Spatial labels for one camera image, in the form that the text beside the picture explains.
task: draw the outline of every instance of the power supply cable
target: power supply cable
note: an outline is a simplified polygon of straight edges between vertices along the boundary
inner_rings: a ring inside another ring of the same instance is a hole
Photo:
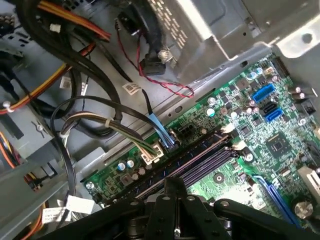
[[[20,19],[25,31],[38,43],[41,47],[53,54],[62,61],[70,64],[79,71],[83,72],[91,79],[97,82],[102,89],[104,89],[109,95],[110,99],[120,103],[119,95],[115,86],[105,73],[97,67],[93,62],[79,55],[77,52],[72,51],[58,42],[54,41],[47,36],[46,31],[43,30],[36,19],[36,8],[39,0],[21,0],[16,6],[16,13]],[[114,119],[121,121],[122,114],[120,111],[115,111]]]

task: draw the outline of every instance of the motherboard slot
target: motherboard slot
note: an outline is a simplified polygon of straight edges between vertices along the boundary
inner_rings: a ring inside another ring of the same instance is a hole
[[[192,166],[188,172],[179,177],[183,178],[184,184],[188,188],[232,158],[237,158],[238,156],[237,151],[229,147],[223,147],[215,151],[209,158],[199,161],[196,166]]]
[[[166,177],[181,176],[191,168],[198,166],[202,161],[210,161],[212,167],[220,166],[229,159],[224,156],[226,148],[231,147],[232,137],[229,134],[220,133],[220,126],[212,132],[204,135],[192,143],[185,151],[174,154],[165,162],[160,163],[157,168],[139,179],[136,183],[128,186],[124,191],[114,196],[113,199],[122,198],[144,198],[152,193],[157,193],[163,188]]]

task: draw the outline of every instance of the green circuit board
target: green circuit board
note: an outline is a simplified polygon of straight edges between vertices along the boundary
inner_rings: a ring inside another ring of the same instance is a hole
[[[234,142],[243,140],[252,152],[254,160],[252,162],[245,162],[242,158],[230,160],[189,187],[188,192],[203,196],[209,202],[220,198],[232,199],[281,218],[281,214],[263,188],[257,184],[253,187],[248,183],[248,178],[244,179],[241,175],[249,176],[255,173],[263,176],[266,181],[276,186],[288,206],[291,206],[295,199],[302,196],[311,198],[297,169],[305,164],[315,163],[315,159],[309,153],[306,141],[312,141],[318,147],[320,141],[314,134],[314,127],[317,125],[315,118],[312,115],[302,116],[295,107],[295,100],[288,92],[288,88],[293,86],[293,82],[289,76],[280,77],[282,74],[272,63],[275,57],[270,54],[262,58],[166,125],[165,128],[176,134],[181,145],[174,151],[168,151],[164,148],[164,156],[160,158],[160,161],[165,162],[173,154],[185,151],[204,132],[210,131],[216,126],[232,123],[239,134]],[[257,68],[261,68],[263,74],[248,79],[248,75],[257,71]],[[259,112],[246,113],[244,110],[249,99],[248,96],[254,92],[253,89],[263,85],[261,78],[264,78],[264,84],[268,80],[269,83],[272,82],[275,87],[275,93],[272,96],[283,110],[283,115],[271,122],[267,122]],[[213,106],[208,103],[209,97],[215,98]],[[206,114],[208,108],[215,110],[214,116]],[[153,144],[158,139],[159,137],[155,133],[146,141]],[[281,144],[275,148],[275,144],[278,142]],[[125,170],[119,171],[118,163],[128,160],[134,162],[134,167],[127,167]],[[146,167],[139,149],[133,147],[104,169],[87,177],[84,185],[88,182],[93,183],[94,188],[89,189],[89,193],[91,195],[99,193],[108,200],[135,181],[131,176],[137,173],[138,169],[143,168],[146,172],[152,171],[156,164],[153,163]],[[217,181],[217,174],[223,175],[222,182],[221,178]]]

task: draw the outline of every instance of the white connector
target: white connector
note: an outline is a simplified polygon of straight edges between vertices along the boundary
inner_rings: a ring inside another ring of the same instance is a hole
[[[157,163],[159,162],[160,158],[165,155],[164,151],[162,150],[161,146],[159,143],[155,143],[152,145],[152,148],[155,150],[156,155],[152,155],[152,157],[147,156],[145,153],[141,154],[141,157],[143,161],[147,164],[150,165],[152,163]]]

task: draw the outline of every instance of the motherboard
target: motherboard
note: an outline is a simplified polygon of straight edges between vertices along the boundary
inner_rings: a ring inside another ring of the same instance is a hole
[[[270,54],[166,125],[172,145],[155,133],[146,141],[156,155],[133,147],[83,179],[84,186],[107,206],[145,199],[162,191],[164,178],[181,177],[190,194],[210,204],[232,199],[305,226],[296,205],[319,200],[310,190],[320,184],[314,171],[320,165],[315,96],[295,85]]]

